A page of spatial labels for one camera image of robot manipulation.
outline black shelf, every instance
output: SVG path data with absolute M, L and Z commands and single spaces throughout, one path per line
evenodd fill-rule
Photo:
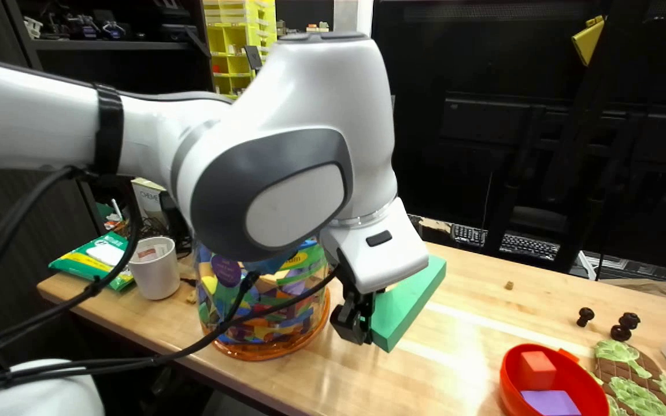
M 40 40 L 33 39 L 35 50 L 189 50 L 182 42 L 130 42 L 129 40 Z

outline purple label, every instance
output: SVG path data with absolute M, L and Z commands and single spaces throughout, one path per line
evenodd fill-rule
M 236 287 L 241 282 L 241 266 L 238 261 L 230 261 L 215 255 L 210 261 L 217 281 L 225 287 Z

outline red bowl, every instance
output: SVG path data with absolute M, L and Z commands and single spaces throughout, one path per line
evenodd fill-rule
M 518 376 L 520 354 L 528 351 L 543 352 L 553 366 L 557 367 L 557 377 L 550 390 L 567 392 L 582 416 L 608 416 L 608 400 L 605 398 L 605 392 L 590 373 L 579 366 L 576 358 L 569 353 L 556 352 L 532 343 L 513 347 L 502 358 L 500 397 L 505 411 L 510 416 L 542 416 L 526 403 L 520 394 L 521 390 L 529 390 L 521 385 Z

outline green block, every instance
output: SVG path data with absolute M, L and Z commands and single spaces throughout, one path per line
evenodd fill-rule
M 373 343 L 391 352 L 446 276 L 446 260 L 428 257 L 428 267 L 375 298 Z

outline purple square block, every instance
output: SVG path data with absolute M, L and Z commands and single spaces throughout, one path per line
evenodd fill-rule
M 523 400 L 544 416 L 581 416 L 564 390 L 523 390 Z

